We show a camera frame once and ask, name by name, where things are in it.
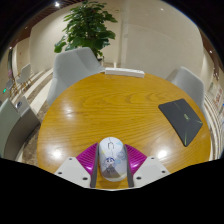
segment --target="computer mouse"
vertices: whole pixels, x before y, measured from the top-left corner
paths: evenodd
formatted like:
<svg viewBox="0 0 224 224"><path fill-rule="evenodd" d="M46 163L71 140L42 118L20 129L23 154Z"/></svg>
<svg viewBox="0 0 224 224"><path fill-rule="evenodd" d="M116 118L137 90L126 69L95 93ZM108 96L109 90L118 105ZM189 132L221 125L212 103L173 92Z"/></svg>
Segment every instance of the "computer mouse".
<svg viewBox="0 0 224 224"><path fill-rule="evenodd" d="M100 171L112 182L127 176L127 155L123 143L115 137L104 138L99 144Z"/></svg>

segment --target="white wall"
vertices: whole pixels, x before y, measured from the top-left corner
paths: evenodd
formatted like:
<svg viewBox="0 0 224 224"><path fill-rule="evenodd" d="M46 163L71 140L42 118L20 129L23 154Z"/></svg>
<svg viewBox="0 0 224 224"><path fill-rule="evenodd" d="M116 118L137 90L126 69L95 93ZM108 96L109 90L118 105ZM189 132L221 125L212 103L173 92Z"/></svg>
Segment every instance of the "white wall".
<svg viewBox="0 0 224 224"><path fill-rule="evenodd" d="M17 70L20 73L21 69L30 63L29 51L30 38L26 38L17 44Z"/></svg>
<svg viewBox="0 0 224 224"><path fill-rule="evenodd" d="M13 48L12 52L12 71L13 76L16 77L18 75L18 69L17 69L17 45Z"/></svg>
<svg viewBox="0 0 224 224"><path fill-rule="evenodd" d="M203 43L190 19L159 0L128 0L127 4L127 51L122 52L126 57L121 59L123 66L162 78L184 66L200 76Z"/></svg>
<svg viewBox="0 0 224 224"><path fill-rule="evenodd" d="M6 92L3 94L3 90L6 88L6 82L9 80L8 78L8 53L7 50L5 54L2 57L2 60L0 62L0 100L4 102L5 99L9 97L9 91L6 90Z"/></svg>
<svg viewBox="0 0 224 224"><path fill-rule="evenodd" d="M110 11L110 9L115 8L119 10L121 0L99 0L99 2L108 3L105 9L119 20L120 14ZM60 9L32 28L30 35L30 61L34 73L53 67L56 56L56 53L54 53L54 44L62 38L62 30L67 25L67 22L63 22L63 18L70 13L71 8L81 4L77 3ZM105 25L109 30L116 33L116 40L110 40L111 45L104 48L102 52L104 53L105 62L115 62L119 60L121 22L107 22Z"/></svg>
<svg viewBox="0 0 224 224"><path fill-rule="evenodd" d="M209 87L213 80L213 73L214 73L214 62L212 61L208 52L204 49L203 64L199 78L201 78L201 80L204 82L205 91L209 90Z"/></svg>

